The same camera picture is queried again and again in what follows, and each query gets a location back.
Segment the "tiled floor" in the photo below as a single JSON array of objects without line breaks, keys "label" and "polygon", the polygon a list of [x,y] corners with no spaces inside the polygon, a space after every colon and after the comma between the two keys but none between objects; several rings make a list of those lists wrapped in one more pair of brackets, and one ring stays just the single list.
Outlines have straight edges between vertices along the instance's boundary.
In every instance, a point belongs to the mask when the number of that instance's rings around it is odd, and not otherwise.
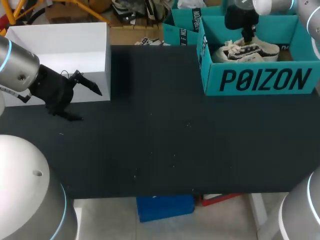
[{"label": "tiled floor", "polygon": [[269,215],[278,203],[280,203],[285,196],[287,195],[287,192],[279,192],[279,193],[262,193],[262,198],[265,206],[266,213]]},{"label": "tiled floor", "polygon": [[246,195],[194,213],[140,223],[136,199],[87,199],[82,203],[79,240],[256,240]]}]

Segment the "teal box with text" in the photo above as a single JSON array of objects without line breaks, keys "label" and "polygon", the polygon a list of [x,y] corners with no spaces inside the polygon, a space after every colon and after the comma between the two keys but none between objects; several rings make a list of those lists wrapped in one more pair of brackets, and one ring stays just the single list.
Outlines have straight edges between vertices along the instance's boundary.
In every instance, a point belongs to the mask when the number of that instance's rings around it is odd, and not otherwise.
[{"label": "teal box with text", "polygon": [[208,6],[202,8],[182,8],[178,9],[178,0],[174,1],[172,16],[177,27],[189,31],[198,32],[201,16],[224,16],[227,9],[227,0],[216,1],[221,5]]},{"label": "teal box with text", "polygon": [[310,94],[320,78],[320,54],[298,17],[261,16],[255,34],[262,41],[280,46],[278,61],[214,63],[209,46],[240,39],[241,29],[228,30],[223,16],[201,18],[196,51],[205,94]]},{"label": "teal box with text", "polygon": [[170,45],[197,45],[198,33],[175,26],[172,15],[168,15],[163,24],[163,38]]}]

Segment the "black tabletop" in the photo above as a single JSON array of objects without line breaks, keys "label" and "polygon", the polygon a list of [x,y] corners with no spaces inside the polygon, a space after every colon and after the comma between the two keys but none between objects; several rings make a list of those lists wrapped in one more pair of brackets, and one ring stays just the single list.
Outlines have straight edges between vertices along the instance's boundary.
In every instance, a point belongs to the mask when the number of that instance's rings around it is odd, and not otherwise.
[{"label": "black tabletop", "polygon": [[317,94],[204,95],[195,47],[113,46],[111,101],[7,107],[71,198],[290,191],[320,163]]}]

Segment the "white sneaker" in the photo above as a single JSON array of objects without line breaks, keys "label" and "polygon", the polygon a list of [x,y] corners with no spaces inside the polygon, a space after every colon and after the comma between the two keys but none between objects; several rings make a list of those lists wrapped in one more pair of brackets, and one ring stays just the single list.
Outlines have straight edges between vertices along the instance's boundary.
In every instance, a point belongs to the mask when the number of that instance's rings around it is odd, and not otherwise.
[{"label": "white sneaker", "polygon": [[277,45],[261,41],[255,36],[251,44],[247,45],[243,38],[235,42],[226,41],[225,46],[215,51],[211,58],[214,63],[251,62],[252,58],[249,56],[255,54],[255,61],[252,62],[276,62],[279,52],[280,48]]}]

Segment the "shoelace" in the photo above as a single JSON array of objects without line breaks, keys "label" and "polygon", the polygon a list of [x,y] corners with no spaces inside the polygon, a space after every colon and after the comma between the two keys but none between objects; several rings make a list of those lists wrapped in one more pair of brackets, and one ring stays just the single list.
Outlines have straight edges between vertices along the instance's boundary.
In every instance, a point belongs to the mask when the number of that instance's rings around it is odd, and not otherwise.
[{"label": "shoelace", "polygon": [[238,54],[240,52],[245,51],[243,48],[241,48],[241,46],[233,43],[232,40],[226,41],[224,45],[225,45],[224,49],[228,51],[230,54]]}]

